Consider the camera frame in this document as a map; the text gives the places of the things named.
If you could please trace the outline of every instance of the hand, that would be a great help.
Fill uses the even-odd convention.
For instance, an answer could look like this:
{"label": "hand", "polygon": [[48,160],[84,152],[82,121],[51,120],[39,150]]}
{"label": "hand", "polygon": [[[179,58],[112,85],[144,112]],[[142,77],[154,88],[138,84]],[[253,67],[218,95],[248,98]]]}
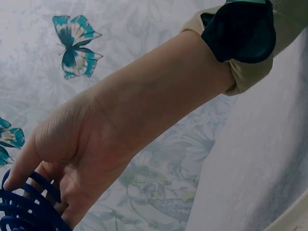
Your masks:
{"label": "hand", "polygon": [[54,180],[62,198],[62,203],[54,206],[71,228],[130,161],[131,151],[91,92],[93,89],[79,94],[37,127],[5,184],[5,189],[16,189],[35,169]]}

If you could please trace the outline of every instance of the blue coiled wire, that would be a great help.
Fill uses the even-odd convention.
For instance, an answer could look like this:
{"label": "blue coiled wire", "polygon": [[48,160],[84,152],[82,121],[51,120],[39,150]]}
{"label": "blue coiled wire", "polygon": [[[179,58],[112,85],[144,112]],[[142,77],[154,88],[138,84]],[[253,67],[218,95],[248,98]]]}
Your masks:
{"label": "blue coiled wire", "polygon": [[[27,183],[22,186],[22,189],[30,195],[29,198],[4,190],[3,185],[9,173],[9,170],[5,173],[0,189],[2,199],[0,211],[5,214],[0,219],[1,231],[8,231],[7,226],[11,231],[72,231],[52,204],[33,186]],[[33,172],[30,178],[47,190],[56,202],[61,202],[60,191],[54,188],[48,180],[37,172]]]}

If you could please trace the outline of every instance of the forearm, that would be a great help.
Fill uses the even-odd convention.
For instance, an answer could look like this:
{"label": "forearm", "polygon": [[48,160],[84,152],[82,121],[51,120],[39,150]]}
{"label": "forearm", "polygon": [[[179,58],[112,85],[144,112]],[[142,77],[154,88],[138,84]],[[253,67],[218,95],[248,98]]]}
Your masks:
{"label": "forearm", "polygon": [[234,84],[192,31],[186,31],[102,80],[101,108],[136,152],[197,107]]}

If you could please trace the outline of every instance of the finger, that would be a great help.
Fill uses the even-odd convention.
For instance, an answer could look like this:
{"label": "finger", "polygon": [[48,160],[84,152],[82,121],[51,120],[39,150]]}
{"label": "finger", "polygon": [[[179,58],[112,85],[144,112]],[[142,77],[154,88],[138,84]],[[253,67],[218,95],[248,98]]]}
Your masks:
{"label": "finger", "polygon": [[4,189],[15,190],[21,187],[41,161],[41,158],[36,152],[35,134],[33,133],[14,161],[9,177],[4,184]]}
{"label": "finger", "polygon": [[87,210],[80,210],[78,208],[68,206],[63,212],[61,218],[62,220],[71,228],[74,229],[75,226],[83,219]]}
{"label": "finger", "polygon": [[[53,177],[47,172],[46,168],[43,165],[43,162],[39,164],[37,169],[35,169],[37,173],[39,173],[42,177],[44,177],[47,181],[51,182],[53,180]],[[29,183],[33,188],[35,188],[39,193],[42,193],[44,191],[44,188],[40,186],[35,180],[31,179]],[[29,193],[24,192],[24,197],[28,199],[32,199]]]}
{"label": "finger", "polygon": [[[52,186],[55,187],[56,189],[60,188],[60,183],[58,180],[54,180],[52,183]],[[48,200],[53,206],[56,205],[56,201],[55,199],[49,194],[49,192],[47,192],[46,196],[45,196],[46,200]]]}
{"label": "finger", "polygon": [[55,203],[54,209],[62,216],[63,212],[68,208],[68,203]]}

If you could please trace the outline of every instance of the skin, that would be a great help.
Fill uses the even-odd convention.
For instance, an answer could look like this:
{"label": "skin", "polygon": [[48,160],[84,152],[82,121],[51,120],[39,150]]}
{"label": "skin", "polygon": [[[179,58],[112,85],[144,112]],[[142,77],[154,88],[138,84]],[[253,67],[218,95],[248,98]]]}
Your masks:
{"label": "skin", "polygon": [[54,206],[74,228],[141,149],[233,85],[229,64],[185,31],[58,108],[28,138],[5,189],[36,169],[60,188]]}

